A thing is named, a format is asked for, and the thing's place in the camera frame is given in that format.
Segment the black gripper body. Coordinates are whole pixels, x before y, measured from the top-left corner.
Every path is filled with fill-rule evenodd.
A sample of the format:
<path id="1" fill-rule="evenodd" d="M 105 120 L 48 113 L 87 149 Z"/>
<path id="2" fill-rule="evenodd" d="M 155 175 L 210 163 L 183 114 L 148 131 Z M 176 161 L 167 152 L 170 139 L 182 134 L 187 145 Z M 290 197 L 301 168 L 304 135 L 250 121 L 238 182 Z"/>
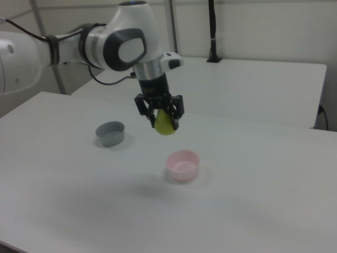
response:
<path id="1" fill-rule="evenodd" d="M 171 97 L 169 92 L 169 85 L 166 74 L 163 74 L 151 80 L 139 80 L 142 95 L 144 96 L 158 96 L 158 110 L 168 112 L 169 99 Z"/>

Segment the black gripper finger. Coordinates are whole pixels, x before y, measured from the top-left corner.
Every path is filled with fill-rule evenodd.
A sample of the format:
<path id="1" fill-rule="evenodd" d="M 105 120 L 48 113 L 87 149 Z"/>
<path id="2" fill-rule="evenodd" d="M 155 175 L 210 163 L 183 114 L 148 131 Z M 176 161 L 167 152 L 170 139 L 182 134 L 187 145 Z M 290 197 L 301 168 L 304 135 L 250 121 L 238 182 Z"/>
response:
<path id="1" fill-rule="evenodd" d="M 168 113 L 174 130 L 179 128 L 179 120 L 184 114 L 184 103 L 181 95 L 171 96 L 169 99 Z"/>
<path id="2" fill-rule="evenodd" d="M 140 115 L 145 116 L 150 121 L 152 128 L 154 128 L 156 120 L 154 112 L 158 110 L 158 96 L 150 97 L 138 94 L 134 100 Z"/>

